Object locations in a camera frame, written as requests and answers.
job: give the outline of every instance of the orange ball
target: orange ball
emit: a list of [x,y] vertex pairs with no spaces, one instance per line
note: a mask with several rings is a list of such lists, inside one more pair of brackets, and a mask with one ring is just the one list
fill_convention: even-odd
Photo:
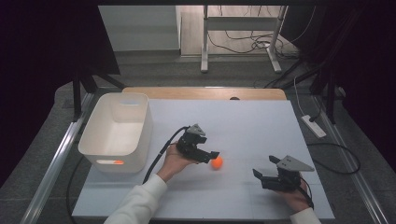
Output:
[[218,156],[214,160],[211,160],[210,164],[212,165],[213,169],[218,170],[222,165],[222,157]]

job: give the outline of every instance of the black cable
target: black cable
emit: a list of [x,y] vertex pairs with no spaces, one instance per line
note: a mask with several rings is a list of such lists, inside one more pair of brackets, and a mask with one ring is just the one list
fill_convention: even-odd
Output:
[[262,11],[262,6],[259,7],[259,13],[257,13],[257,16],[260,16],[261,11]]
[[267,12],[268,12],[268,14],[270,15],[270,17],[272,17],[271,12],[270,12],[270,9],[268,8],[268,6],[266,6],[266,7],[267,7]]
[[244,16],[246,16],[248,14],[249,10],[250,10],[250,14],[251,14],[251,6],[247,6],[247,12],[245,12]]
[[265,85],[263,88],[266,89],[269,87],[269,85],[272,84],[272,87],[275,86],[275,84],[277,82],[279,82],[280,80],[284,79],[285,77],[287,77],[292,71],[294,71],[294,69],[296,69],[300,64],[303,63],[303,59],[299,59],[296,63],[294,63],[287,71],[285,71],[281,77],[272,80],[271,82],[269,82],[267,85]]
[[300,178],[305,182],[305,184],[306,184],[307,187],[309,188],[309,192],[310,192],[311,196],[309,196],[309,195],[306,193],[306,191],[305,191],[303,188],[301,188],[301,186],[297,186],[297,185],[294,184],[294,182],[291,181],[287,176],[284,176],[284,179],[285,179],[286,181],[288,181],[289,184],[293,185],[298,191],[300,191],[300,193],[303,194],[303,196],[306,198],[306,201],[307,201],[307,203],[308,203],[308,206],[310,206],[310,207],[312,207],[312,209],[314,209],[314,202],[312,202],[312,192],[311,192],[311,188],[309,187],[309,185],[306,183],[306,181],[305,181],[302,177],[300,177]]
[[293,55],[293,56],[285,55],[283,53],[283,47],[285,46],[285,44],[283,44],[283,41],[280,40],[280,39],[278,39],[277,41],[280,42],[281,46],[280,46],[280,51],[277,48],[275,48],[276,57],[279,57],[279,58],[282,58],[282,59],[300,59],[301,58],[300,57],[300,53],[297,56],[296,55]]
[[[319,74],[318,74],[318,78],[319,78],[319,83],[320,83],[320,78],[321,78],[321,69],[319,70]],[[318,114],[316,115],[316,116],[314,116],[314,117],[312,117],[312,118],[310,118],[309,119],[309,121],[311,121],[311,122],[314,122],[319,116],[320,116],[320,114],[321,114],[321,108],[322,108],[322,106],[323,106],[323,103],[322,102],[320,102],[320,106],[319,106],[319,112],[318,112]]]
[[173,139],[175,138],[175,136],[180,133],[183,130],[187,130],[190,127],[182,127],[179,130],[177,130],[174,135],[172,135],[172,137],[165,143],[165,145],[163,146],[163,149],[161,149],[160,153],[158,153],[157,157],[155,158],[154,162],[150,165],[150,167],[148,168],[148,172],[146,173],[145,179],[143,180],[143,184],[146,183],[149,180],[149,176],[151,174],[152,169],[154,169],[154,166],[157,164],[157,162],[160,160],[161,156],[163,155],[163,153],[166,151],[166,149],[168,149],[168,147],[171,145]]
[[302,178],[302,177],[300,177],[300,178],[305,182],[306,186],[308,187],[309,196],[311,197],[311,200],[312,200],[312,191],[311,191],[311,187],[309,187],[308,182],[306,182],[306,180],[305,180],[304,178]]
[[313,49],[310,49],[308,51],[303,51],[302,54],[306,55],[309,58],[309,55],[315,55],[316,57],[319,57],[321,52],[323,50],[326,50],[325,47],[327,47],[329,45],[329,43],[332,41],[332,39],[334,38],[334,36],[336,34],[339,33],[339,30],[345,25],[345,23],[347,22],[347,18],[348,16],[345,15],[341,20],[340,23],[338,24],[337,27],[335,27],[331,33],[329,33],[326,38],[319,43],[317,46],[315,46]]
[[[347,16],[345,16],[343,19],[341,19],[340,24],[339,24],[334,30],[332,30],[332,32],[325,38],[325,40],[324,40],[322,43],[320,43],[320,44],[319,44],[318,46],[316,46],[314,49],[311,49],[311,50],[309,50],[308,52],[305,52],[304,55],[302,55],[301,57],[299,57],[299,59],[300,59],[300,60],[301,60],[301,59],[304,59],[304,58],[305,58],[305,55],[308,55],[308,54],[310,54],[310,53],[316,53],[316,54],[318,54],[318,52],[320,52],[321,49],[322,49],[323,47],[325,47],[326,44],[327,44],[330,40],[332,40],[333,36],[334,36],[335,34],[337,34],[338,30],[345,24],[346,21],[347,21]],[[321,67],[323,67],[324,64],[326,64],[326,62],[322,62],[322,63],[318,64],[316,67],[314,67],[313,69],[311,69],[311,71],[309,71],[308,73],[313,72],[313,71],[316,71],[316,70],[319,70]],[[271,85],[272,83],[275,82],[275,83],[272,85],[272,87],[274,87],[275,84],[276,84],[278,81],[280,81],[281,79],[283,79],[283,78],[284,78],[284,77],[280,77],[280,78],[277,78],[277,79],[271,81],[271,82],[268,83],[264,88],[268,88],[269,85]]]
[[265,46],[265,44],[270,44],[271,43],[270,41],[267,41],[267,40],[259,41],[260,38],[265,38],[265,37],[266,36],[259,36],[256,39],[251,38],[253,40],[253,43],[251,44],[251,48],[252,49],[268,49],[269,45]]
[[219,11],[220,16],[222,16],[222,6],[218,6],[218,11]]
[[227,31],[225,31],[225,34],[227,35],[228,38],[233,39],[233,40],[251,39],[252,37],[254,37],[254,38],[256,38],[256,37],[272,37],[272,34],[270,34],[270,35],[251,35],[251,36],[244,36],[244,37],[232,37],[232,36],[228,35]]
[[255,49],[251,49],[251,50],[248,50],[248,51],[236,51],[236,50],[229,49],[229,48],[226,48],[226,47],[223,47],[223,46],[220,46],[220,45],[217,45],[217,44],[213,43],[212,39],[210,38],[210,34],[209,34],[209,33],[207,33],[207,37],[209,37],[210,42],[211,42],[215,47],[222,48],[222,49],[227,49],[227,50],[232,51],[232,52],[234,52],[234,53],[249,53],[249,52],[255,50]]
[[72,209],[71,209],[71,207],[70,207],[70,195],[69,195],[69,194],[70,194],[70,187],[71,187],[71,185],[72,185],[73,177],[74,177],[74,175],[76,174],[76,170],[77,170],[77,168],[79,167],[79,165],[81,164],[82,159],[84,159],[83,156],[81,156],[81,158],[79,159],[79,161],[78,161],[76,167],[74,168],[73,173],[72,173],[72,175],[70,176],[69,183],[67,184],[67,190],[66,190],[66,208],[67,208],[67,215],[69,215],[70,220],[71,220],[74,224],[77,224],[77,222],[76,222],[76,220],[75,220],[75,219],[73,218],[73,216],[72,216]]
[[352,172],[341,172],[341,171],[336,171],[333,168],[323,164],[320,161],[317,161],[315,159],[312,158],[312,161],[321,165],[322,167],[326,168],[327,170],[334,172],[336,174],[339,175],[353,175],[356,174],[360,169],[361,169],[361,161],[359,160],[358,156],[356,156],[349,148],[335,144],[335,143],[311,143],[311,144],[306,144],[308,147],[312,147],[312,146],[335,146],[335,147],[340,147],[342,149],[344,149],[345,151],[347,151],[350,155],[352,155],[355,159],[355,162],[358,164],[358,167],[356,168],[356,170],[352,171]]

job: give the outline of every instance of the human hand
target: human hand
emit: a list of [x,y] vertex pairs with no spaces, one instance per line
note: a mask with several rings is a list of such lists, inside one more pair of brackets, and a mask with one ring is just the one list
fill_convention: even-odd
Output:
[[198,161],[190,160],[185,157],[177,150],[176,143],[169,146],[166,149],[165,160],[163,167],[158,171],[157,175],[164,181],[167,182],[174,175],[180,173],[186,166],[198,163]]
[[[306,192],[306,184],[304,181],[301,181],[300,187]],[[297,189],[292,192],[277,190],[275,190],[275,192],[280,194],[285,199],[288,206],[296,213],[309,208],[308,201],[306,200],[305,196]]]

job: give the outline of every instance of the white plastic bin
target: white plastic bin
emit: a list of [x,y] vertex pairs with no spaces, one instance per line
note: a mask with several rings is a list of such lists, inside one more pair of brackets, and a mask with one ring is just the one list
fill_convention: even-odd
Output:
[[78,150],[102,172],[136,173],[146,164],[151,131],[147,95],[108,93],[92,111]]

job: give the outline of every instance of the electrical cable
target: electrical cable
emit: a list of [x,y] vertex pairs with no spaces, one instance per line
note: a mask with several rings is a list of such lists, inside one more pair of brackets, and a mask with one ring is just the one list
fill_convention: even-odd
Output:
[[309,25],[310,25],[311,22],[312,22],[312,19],[314,18],[316,9],[317,9],[317,7],[314,7],[314,10],[312,11],[311,19],[309,19],[309,22],[308,22],[308,24],[305,26],[304,31],[303,31],[297,38],[295,38],[295,39],[289,41],[290,43],[293,43],[294,41],[298,40],[301,36],[303,36],[303,34],[305,34],[306,30],[308,29]]
[[247,6],[247,12],[245,12],[244,16],[246,16],[246,15],[248,14],[249,10],[250,10],[250,13],[251,13],[250,7],[251,7],[251,6]]
[[341,145],[338,145],[338,144],[335,144],[335,143],[311,143],[311,144],[306,144],[306,145],[307,145],[308,147],[312,147],[312,146],[335,146],[335,147],[340,147],[340,148],[342,148],[343,150],[347,151],[347,152],[355,159],[355,162],[358,164],[358,165],[357,165],[358,167],[357,167],[354,171],[351,171],[351,172],[341,172],[341,171],[336,171],[336,170],[334,170],[333,168],[331,168],[331,167],[329,167],[329,166],[323,164],[322,162],[317,161],[317,160],[315,160],[315,159],[312,158],[312,161],[313,161],[313,162],[315,162],[315,163],[321,165],[322,167],[324,167],[325,169],[327,169],[327,170],[329,170],[329,171],[331,171],[331,172],[334,172],[334,173],[339,174],[339,175],[353,175],[353,174],[356,174],[356,173],[361,169],[361,161],[359,160],[358,156],[355,155],[355,154],[354,154],[349,148],[347,148],[347,147],[344,147],[344,146],[341,146]]
[[267,7],[268,14],[270,15],[270,17],[272,17],[269,7],[268,6],[266,6],[266,7]]
[[[320,83],[320,78],[321,78],[321,68],[319,69],[319,74],[318,74],[318,82]],[[309,121],[314,122],[321,114],[321,108],[323,104],[320,104],[319,106],[319,112],[316,116],[312,117],[309,119]]]
[[311,188],[309,187],[309,185],[306,183],[306,181],[305,181],[302,177],[300,177],[300,179],[302,179],[302,180],[305,182],[306,186],[309,188],[309,192],[310,192],[311,196],[309,196],[309,195],[306,193],[306,191],[305,191],[303,188],[301,188],[301,186],[297,186],[296,184],[294,184],[294,182],[291,181],[287,176],[284,176],[283,178],[284,178],[286,181],[288,181],[289,184],[291,184],[292,186],[294,186],[298,191],[300,191],[300,193],[303,194],[303,196],[306,198],[306,202],[308,203],[308,206],[312,207],[312,209],[315,208],[314,202],[312,201],[312,192],[311,192]]
[[150,165],[150,167],[148,168],[148,172],[146,173],[145,179],[143,180],[143,184],[146,183],[149,180],[149,176],[151,174],[152,169],[154,169],[154,166],[157,164],[157,162],[160,160],[161,156],[163,155],[163,153],[166,151],[166,149],[168,149],[168,147],[171,145],[173,139],[175,138],[175,136],[180,133],[183,130],[187,130],[190,127],[182,127],[180,129],[178,129],[173,135],[172,137],[165,143],[165,145],[163,146],[163,149],[161,149],[160,153],[158,153],[157,157],[155,158],[154,162]]
[[300,59],[300,52],[299,50],[297,50],[297,53],[294,53],[296,55],[293,55],[293,53],[289,53],[289,55],[286,55],[283,53],[283,48],[284,48],[284,44],[283,41],[278,39],[277,41],[280,42],[281,46],[280,46],[280,51],[278,50],[279,47],[275,47],[275,53],[276,53],[276,57],[279,57],[281,59]]
[[268,49],[270,47],[269,46],[269,44],[271,43],[270,41],[267,41],[267,40],[260,40],[259,41],[260,38],[265,38],[265,37],[267,37],[267,36],[259,36],[256,39],[251,38],[253,40],[253,43],[251,44],[251,47],[253,49]]
[[[304,58],[305,58],[305,55],[310,54],[310,53],[319,52],[323,47],[327,46],[327,43],[328,43],[329,41],[332,40],[333,36],[334,36],[334,35],[339,31],[339,29],[346,23],[346,21],[347,21],[347,16],[345,16],[343,19],[340,20],[340,24],[339,24],[334,30],[332,30],[332,32],[326,37],[326,39],[325,39],[322,43],[320,43],[320,44],[319,44],[318,46],[316,46],[314,49],[311,49],[311,50],[309,50],[308,52],[305,52],[304,55],[301,55],[301,56],[299,57],[299,59],[300,59],[300,60],[301,60],[301,59],[304,59]],[[320,69],[321,67],[323,67],[323,65],[325,65],[325,64],[326,64],[326,62],[322,62],[322,63],[318,64],[316,67],[312,68],[308,73],[315,72],[315,71],[319,70],[319,69]],[[278,81],[282,80],[284,77],[285,77],[285,76],[282,76],[282,77],[279,77],[279,78],[277,78],[277,79],[271,81],[271,82],[268,83],[266,86],[264,86],[264,88],[265,88],[265,89],[268,88],[271,84],[272,84],[272,87],[274,87],[275,84],[276,84]]]
[[300,99],[298,98],[298,92],[297,92],[297,87],[296,87],[296,78],[297,78],[297,76],[294,77],[294,89],[295,89],[295,91],[296,91],[297,105],[298,105],[298,107],[300,108],[300,111],[301,111],[301,113],[303,114],[303,116],[305,116],[305,113],[304,113],[304,111],[301,109],[301,106],[300,106]]
[[259,7],[259,13],[257,13],[257,16],[260,16],[261,11],[262,11],[262,6]]
[[272,37],[272,35],[251,35],[251,36],[244,36],[244,37],[232,37],[232,36],[228,35],[227,31],[225,31],[225,34],[227,35],[228,38],[234,39],[234,40],[251,39],[252,37],[254,37],[254,38],[256,38],[256,37]]
[[218,47],[218,48],[221,48],[221,49],[227,49],[227,50],[232,51],[232,52],[234,52],[234,53],[249,53],[249,52],[255,50],[255,49],[250,49],[250,50],[248,50],[248,51],[236,51],[236,50],[229,49],[229,48],[226,48],[226,47],[223,47],[223,46],[220,46],[220,45],[217,45],[217,44],[213,43],[212,38],[210,38],[210,34],[209,34],[209,33],[207,33],[207,37],[209,37],[210,42],[211,42],[212,45],[214,45],[215,47]]
[[277,82],[279,82],[280,80],[284,79],[285,77],[287,77],[292,71],[294,71],[294,69],[296,69],[300,64],[303,63],[303,59],[299,59],[296,63],[294,63],[287,71],[285,71],[281,77],[272,80],[271,82],[269,82],[267,85],[264,86],[264,89],[268,88],[269,85],[273,84],[272,87],[275,86],[275,84],[277,84]]
[[220,16],[222,16],[222,6],[218,6],[218,11],[219,11]]
[[66,209],[67,209],[67,215],[69,216],[69,218],[70,218],[70,220],[73,222],[73,224],[78,224],[78,223],[76,222],[76,220],[75,220],[75,219],[73,218],[73,216],[72,216],[72,209],[71,209],[71,207],[70,207],[70,187],[71,187],[71,185],[72,185],[73,177],[75,176],[76,170],[77,170],[77,168],[79,167],[79,165],[81,164],[82,159],[84,159],[83,156],[81,156],[81,158],[78,160],[78,163],[77,163],[76,167],[74,168],[73,173],[70,175],[69,183],[67,184],[67,190],[66,190]]

